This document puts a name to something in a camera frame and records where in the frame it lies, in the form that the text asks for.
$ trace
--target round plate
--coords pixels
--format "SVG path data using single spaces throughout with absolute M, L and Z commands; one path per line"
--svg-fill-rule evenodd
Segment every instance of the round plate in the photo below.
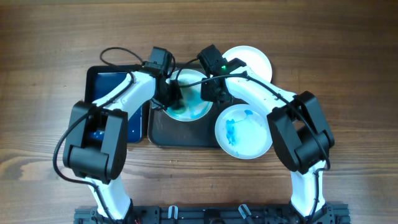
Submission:
M 173 72 L 170 79 L 175 79 L 177 73 L 178 71 Z M 196 70 L 184 69 L 178 77 L 178 83 L 180 85 L 188 85 L 199 82 L 202 78 L 206 78 L 206 76 Z M 200 88 L 201 84 L 181 88 L 182 99 L 180 100 L 180 106 L 167 108 L 166 114 L 177 121 L 194 121 L 206 115 L 213 103 L 203 101 L 200 98 Z
M 217 118 L 215 133 L 224 151 L 239 159 L 257 158 L 272 145 L 267 118 L 250 105 L 226 108 Z
M 251 70 L 267 82 L 272 79 L 272 67 L 267 56 L 259 49 L 250 46 L 237 46 L 227 50 L 223 57 L 230 61 L 239 58 L 251 68 Z

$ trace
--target black tray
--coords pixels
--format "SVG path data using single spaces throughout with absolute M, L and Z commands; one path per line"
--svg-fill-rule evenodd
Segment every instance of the black tray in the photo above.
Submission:
M 190 64 L 186 68 L 205 73 L 198 63 Z M 177 121 L 168 116 L 163 110 L 150 109 L 148 138 L 158 147 L 220 148 L 214 130 L 218 115 L 232 105 L 243 103 L 246 102 L 240 99 L 235 99 L 233 103 L 222 103 L 219 106 L 213 103 L 213 106 L 204 117 L 190 122 Z

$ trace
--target wood grain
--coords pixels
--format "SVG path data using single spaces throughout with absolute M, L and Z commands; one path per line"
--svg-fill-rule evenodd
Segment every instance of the wood grain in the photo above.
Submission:
M 71 223 L 74 208 L 95 204 L 87 186 L 60 180 L 51 160 L 101 50 L 146 58 L 156 45 L 184 62 L 210 44 L 256 47 L 278 86 L 314 93 L 336 139 L 326 199 L 348 203 L 353 223 L 398 223 L 397 10 L 394 1 L 1 6 L 0 223 Z M 250 161 L 146 139 L 129 150 L 123 179 L 135 205 L 287 203 L 291 195 L 273 149 Z

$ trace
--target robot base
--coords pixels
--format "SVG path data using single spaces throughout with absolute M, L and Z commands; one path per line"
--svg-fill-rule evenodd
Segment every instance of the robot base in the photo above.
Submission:
M 91 209 L 76 209 L 74 224 L 111 223 Z M 133 206 L 133 215 L 118 223 L 126 224 L 299 224 L 305 223 L 291 204 L 265 207 L 181 207 Z M 350 224 L 348 205 L 326 203 L 315 214 L 316 224 Z

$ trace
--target wooden table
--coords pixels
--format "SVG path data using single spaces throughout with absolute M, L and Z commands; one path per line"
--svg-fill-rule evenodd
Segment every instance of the wooden table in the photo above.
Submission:
M 0 223 L 71 223 L 95 205 L 60 180 L 53 149 L 105 47 L 187 61 L 215 44 L 262 50 L 279 87 L 314 93 L 335 135 L 328 201 L 353 223 L 398 223 L 396 2 L 165 2 L 0 7 Z M 136 63 L 113 52 L 115 63 Z M 135 205 L 287 203 L 290 172 L 273 149 L 242 161 L 222 150 L 129 145 L 122 177 Z M 72 175 L 69 169 L 62 169 Z

